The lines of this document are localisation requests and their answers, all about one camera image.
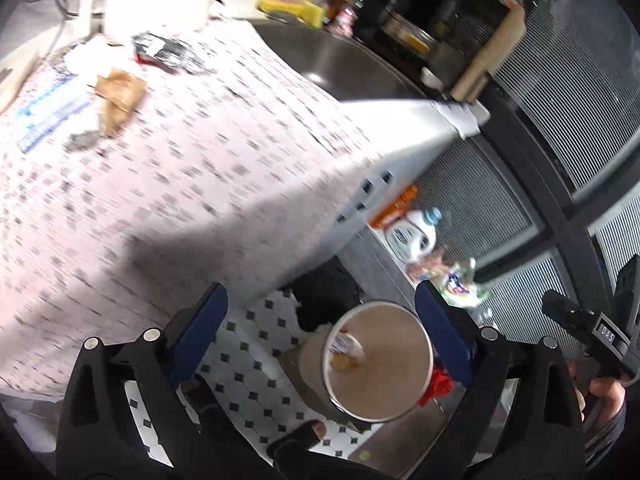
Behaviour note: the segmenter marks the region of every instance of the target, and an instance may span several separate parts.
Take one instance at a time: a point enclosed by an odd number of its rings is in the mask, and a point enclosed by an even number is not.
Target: tile floor
[[[216,399],[238,431],[265,458],[270,442],[305,420],[327,425],[327,435],[313,451],[347,458],[379,427],[363,434],[339,426],[308,408],[284,374],[277,357],[309,334],[300,330],[293,296],[274,292],[249,308],[230,307],[199,367]],[[149,456],[171,465],[149,419],[138,386],[125,384],[129,405]],[[195,412],[186,407],[194,422]]]

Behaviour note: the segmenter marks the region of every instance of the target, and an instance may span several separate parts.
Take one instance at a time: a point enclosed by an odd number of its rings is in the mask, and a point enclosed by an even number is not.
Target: black plastic wrapper
[[[203,43],[191,45],[176,38],[143,32],[133,36],[136,55],[170,71],[184,70],[190,74],[209,73],[213,70],[208,60],[213,51]]]

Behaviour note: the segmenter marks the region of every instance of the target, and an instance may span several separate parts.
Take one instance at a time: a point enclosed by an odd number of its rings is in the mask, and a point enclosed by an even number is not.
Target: power cord
[[[48,1],[48,0],[23,0],[23,1],[26,4],[36,4],[38,2],[45,2],[45,1]],[[68,20],[69,17],[77,17],[78,16],[77,12],[69,11],[69,2],[68,2],[68,0],[53,0],[53,1],[55,2],[56,7],[58,8],[58,10],[60,11],[60,14],[62,15],[62,22],[60,23],[60,28],[58,29],[58,32],[56,33],[51,45],[47,49],[46,54],[43,56],[44,58],[49,57],[49,55],[53,51],[53,48],[56,46],[56,43],[60,39],[60,36],[62,36],[62,32],[65,29],[66,20]],[[103,13],[94,12],[94,13],[92,13],[92,16],[94,16],[94,17],[103,17]]]
[[[47,0],[23,0],[23,1],[26,4],[37,4],[38,2],[45,2]],[[55,0],[55,2],[56,2],[56,6],[60,9],[60,11],[62,13],[62,23],[60,23],[60,28],[58,29],[58,32],[56,33],[55,37],[53,38],[53,41],[51,42],[51,45],[47,49],[47,53],[44,56],[42,56],[44,58],[49,57],[49,54],[51,54],[51,52],[53,51],[53,48],[56,46],[56,43],[60,39],[60,36],[62,36],[62,31],[65,30],[65,23],[66,23],[66,20],[68,19],[68,15],[66,13],[66,9],[67,9],[67,6],[68,6],[67,1],[66,0]]]

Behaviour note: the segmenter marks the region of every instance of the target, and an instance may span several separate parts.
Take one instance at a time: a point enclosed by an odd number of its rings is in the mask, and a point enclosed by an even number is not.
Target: yellow sponge
[[[322,19],[324,18],[324,9],[311,2],[305,2],[300,12],[300,19],[309,27],[321,28]]]

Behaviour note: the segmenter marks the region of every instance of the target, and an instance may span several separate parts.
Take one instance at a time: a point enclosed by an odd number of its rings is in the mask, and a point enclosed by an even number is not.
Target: hand
[[[601,430],[622,409],[622,405],[625,403],[625,389],[619,380],[613,377],[602,377],[591,381],[589,391],[605,401],[595,424],[595,429]]]
[[[569,368],[569,375],[571,375],[571,378],[575,381],[578,363],[576,361],[567,361],[566,364]],[[589,391],[592,395],[603,398],[605,401],[605,405],[594,425],[596,430],[601,430],[622,409],[622,405],[625,403],[625,389],[618,379],[602,377],[591,381]],[[582,415],[582,420],[584,420],[584,413],[582,413],[584,409],[584,397],[577,388],[576,396],[580,404],[580,414]]]

